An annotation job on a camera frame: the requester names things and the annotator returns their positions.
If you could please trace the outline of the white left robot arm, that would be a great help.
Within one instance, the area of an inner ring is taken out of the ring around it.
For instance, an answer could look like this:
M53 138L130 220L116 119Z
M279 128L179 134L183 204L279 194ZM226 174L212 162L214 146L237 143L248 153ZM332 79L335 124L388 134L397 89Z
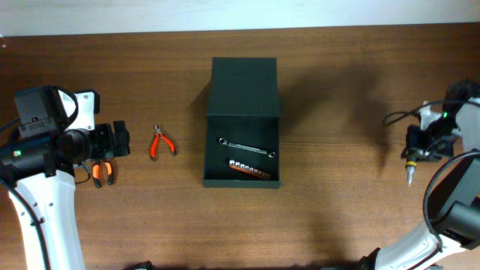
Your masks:
M84 269L74 210L76 168L130 154L124 121L95 123L100 96L45 85L15 95L18 138L1 147L1 183L22 231L29 269Z

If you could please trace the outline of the orange socket rail set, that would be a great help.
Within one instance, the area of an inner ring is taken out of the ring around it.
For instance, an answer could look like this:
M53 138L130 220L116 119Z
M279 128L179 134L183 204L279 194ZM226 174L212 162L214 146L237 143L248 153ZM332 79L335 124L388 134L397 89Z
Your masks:
M257 178L260 178L260 179L270 180L272 178L271 175L268 174L267 172L248 166L236 160L229 160L228 165L233 170L237 170L242 173L247 173L248 175L256 176Z

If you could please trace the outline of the silver ratchet wrench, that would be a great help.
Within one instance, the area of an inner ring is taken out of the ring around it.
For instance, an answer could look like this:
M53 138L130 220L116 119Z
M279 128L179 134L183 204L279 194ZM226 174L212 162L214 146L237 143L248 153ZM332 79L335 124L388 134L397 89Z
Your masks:
M230 142L230 141L228 141L228 140L226 140L222 137L218 139L218 143L220 145L228 146L228 147L231 147L231 148L241 149L241 150L245 150L245 151L248 151L248 152L254 152L254 153L257 153L257 154L266 155L269 158L276 158L277 157L277 153L274 152L274 151L267 151L267 150L264 150L264 149L254 148L254 147L247 146L247 145L241 145L241 144L238 144L238 143Z

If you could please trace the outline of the yellow black stubby screwdriver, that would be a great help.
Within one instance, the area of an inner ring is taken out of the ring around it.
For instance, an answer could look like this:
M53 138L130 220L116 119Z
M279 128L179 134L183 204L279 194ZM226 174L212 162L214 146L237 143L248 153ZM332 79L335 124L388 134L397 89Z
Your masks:
M417 168L417 162L415 160L412 160L412 159L406 160L406 164L405 164L406 180L409 188L412 186L416 168Z

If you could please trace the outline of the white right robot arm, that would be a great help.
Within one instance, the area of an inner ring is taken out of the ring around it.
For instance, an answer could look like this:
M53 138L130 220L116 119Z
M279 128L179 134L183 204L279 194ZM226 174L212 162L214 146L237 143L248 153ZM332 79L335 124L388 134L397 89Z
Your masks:
M422 222L401 240L377 248L353 269L438 269L438 261L479 247L479 84L469 79L450 85L439 100L409 112L393 112L399 122L418 119L406 132L401 153L411 182L421 162L445 163L433 174L422 199Z

